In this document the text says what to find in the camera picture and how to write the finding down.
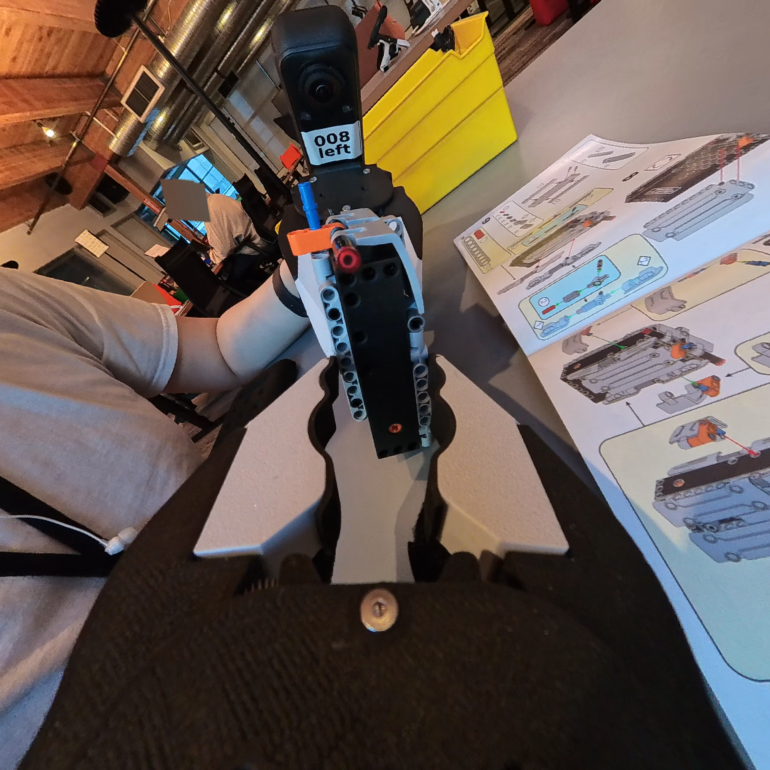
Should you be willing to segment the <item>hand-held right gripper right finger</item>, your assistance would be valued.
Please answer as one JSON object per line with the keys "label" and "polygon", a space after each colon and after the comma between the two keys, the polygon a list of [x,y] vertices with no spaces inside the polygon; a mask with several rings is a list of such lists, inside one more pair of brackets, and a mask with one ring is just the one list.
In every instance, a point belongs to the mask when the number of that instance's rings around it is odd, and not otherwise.
{"label": "hand-held right gripper right finger", "polygon": [[430,358],[429,395],[438,449],[408,543],[415,581],[435,581],[457,552],[483,570],[511,551],[566,553],[515,418],[440,355]]}

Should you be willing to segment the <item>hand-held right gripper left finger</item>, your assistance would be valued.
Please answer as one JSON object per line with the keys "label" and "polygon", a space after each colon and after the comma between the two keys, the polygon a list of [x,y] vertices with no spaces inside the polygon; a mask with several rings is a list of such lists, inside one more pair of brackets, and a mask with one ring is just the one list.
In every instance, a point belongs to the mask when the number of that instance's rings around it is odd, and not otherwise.
{"label": "hand-held right gripper left finger", "polygon": [[193,549],[197,557],[257,555],[275,577],[285,557],[302,553],[331,581],[340,498],[326,446],[338,393],[338,362],[330,357],[248,423]]}

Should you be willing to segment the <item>black and grey brick assembly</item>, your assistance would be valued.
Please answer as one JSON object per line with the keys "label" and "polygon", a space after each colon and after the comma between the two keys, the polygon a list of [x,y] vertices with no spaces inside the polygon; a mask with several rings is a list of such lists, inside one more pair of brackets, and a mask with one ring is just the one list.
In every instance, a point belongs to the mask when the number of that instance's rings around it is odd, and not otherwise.
{"label": "black and grey brick assembly", "polygon": [[292,254],[330,252],[339,303],[335,356],[351,415],[368,422],[379,458],[431,443],[428,348],[414,298],[417,254],[401,217],[345,209],[321,222],[310,182],[299,185],[309,224],[288,233]]}

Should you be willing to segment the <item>yellow plastic bin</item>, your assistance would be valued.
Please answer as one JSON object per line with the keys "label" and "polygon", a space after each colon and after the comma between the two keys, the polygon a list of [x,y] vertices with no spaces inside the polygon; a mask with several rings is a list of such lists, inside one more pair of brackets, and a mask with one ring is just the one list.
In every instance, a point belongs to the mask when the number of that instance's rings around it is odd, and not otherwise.
{"label": "yellow plastic bin", "polygon": [[486,14],[452,24],[363,117],[367,164],[392,174],[420,213],[517,140]]}

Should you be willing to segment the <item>white instruction booklet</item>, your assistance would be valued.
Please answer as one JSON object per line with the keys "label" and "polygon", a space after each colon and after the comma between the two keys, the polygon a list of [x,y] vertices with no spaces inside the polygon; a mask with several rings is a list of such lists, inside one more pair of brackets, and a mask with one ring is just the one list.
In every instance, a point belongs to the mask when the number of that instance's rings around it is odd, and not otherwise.
{"label": "white instruction booklet", "polygon": [[769,138],[588,136],[460,254],[615,514],[768,680]]}

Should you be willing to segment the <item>brown background desk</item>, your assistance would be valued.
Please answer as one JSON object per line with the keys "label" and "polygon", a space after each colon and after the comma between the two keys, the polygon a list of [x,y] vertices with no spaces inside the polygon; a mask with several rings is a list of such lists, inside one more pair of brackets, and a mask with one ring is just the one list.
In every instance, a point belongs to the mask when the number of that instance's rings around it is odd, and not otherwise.
{"label": "brown background desk", "polygon": [[[491,34],[486,24],[488,12],[474,14],[466,21],[459,21],[460,14],[470,2],[442,2],[442,9],[424,30],[409,40],[409,48],[399,53],[386,73],[377,72],[361,89],[363,114],[372,108],[391,90],[399,80],[403,82],[403,94],[425,95],[429,108],[438,105],[439,99],[450,95],[461,95],[464,91],[468,106],[477,107],[482,103],[481,95],[488,98],[502,86],[500,72],[493,66],[494,49]],[[433,51],[433,31],[441,32],[452,24],[456,32],[456,49],[446,53]]]}

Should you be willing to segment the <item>grey desk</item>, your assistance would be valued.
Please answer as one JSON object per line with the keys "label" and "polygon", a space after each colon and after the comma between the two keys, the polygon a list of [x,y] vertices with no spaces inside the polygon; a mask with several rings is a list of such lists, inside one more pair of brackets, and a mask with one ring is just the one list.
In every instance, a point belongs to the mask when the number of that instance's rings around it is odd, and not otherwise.
{"label": "grey desk", "polygon": [[[588,136],[644,145],[768,133],[768,35],[768,2],[600,2],[506,87],[518,140],[424,215],[434,349],[531,426],[601,502],[602,488],[455,240]],[[644,527],[611,510],[668,593],[742,761],[768,768],[768,680],[726,663]]]}

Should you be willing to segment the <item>black wristband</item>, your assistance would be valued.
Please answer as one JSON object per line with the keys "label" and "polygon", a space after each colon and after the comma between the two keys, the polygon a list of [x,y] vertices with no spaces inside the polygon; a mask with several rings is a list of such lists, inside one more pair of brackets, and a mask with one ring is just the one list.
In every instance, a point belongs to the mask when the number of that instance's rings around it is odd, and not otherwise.
{"label": "black wristband", "polygon": [[289,311],[302,318],[308,317],[302,299],[299,296],[296,296],[290,288],[284,284],[280,267],[277,268],[272,275],[272,284],[276,297]]}

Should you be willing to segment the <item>black and white tool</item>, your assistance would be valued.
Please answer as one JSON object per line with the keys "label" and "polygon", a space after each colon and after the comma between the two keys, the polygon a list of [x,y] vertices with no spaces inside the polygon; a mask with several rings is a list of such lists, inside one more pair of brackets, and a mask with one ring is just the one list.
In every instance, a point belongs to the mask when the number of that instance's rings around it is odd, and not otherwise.
{"label": "black and white tool", "polygon": [[399,52],[409,48],[404,27],[380,2],[373,4],[355,32],[363,83],[368,82],[376,70],[387,72]]}

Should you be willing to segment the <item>person's white t-shirt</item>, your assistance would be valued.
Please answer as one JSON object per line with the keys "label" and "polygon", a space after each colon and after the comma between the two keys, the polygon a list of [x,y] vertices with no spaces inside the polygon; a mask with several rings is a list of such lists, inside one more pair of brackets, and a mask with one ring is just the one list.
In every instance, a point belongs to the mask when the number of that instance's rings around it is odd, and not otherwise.
{"label": "person's white t-shirt", "polygon": [[[148,401],[176,363],[166,306],[2,270],[2,477],[110,539],[140,530],[203,462]],[[1,763],[16,768],[104,581],[3,577]]]}

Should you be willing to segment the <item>silver ventilation duct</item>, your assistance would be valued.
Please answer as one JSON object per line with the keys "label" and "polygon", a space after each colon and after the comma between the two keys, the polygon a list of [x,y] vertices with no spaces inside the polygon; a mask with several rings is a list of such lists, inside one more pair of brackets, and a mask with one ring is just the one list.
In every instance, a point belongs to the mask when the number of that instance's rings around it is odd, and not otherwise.
{"label": "silver ventilation duct", "polygon": [[[250,1],[189,2],[170,27],[164,44],[198,86],[210,93],[209,77],[256,8],[257,2]],[[109,150],[129,156],[141,140],[153,149],[164,143],[178,144],[179,139],[171,139],[172,130],[187,115],[189,106],[199,105],[197,97],[159,53],[148,65],[130,69],[130,74],[132,80],[122,99],[124,110],[109,140]]]}

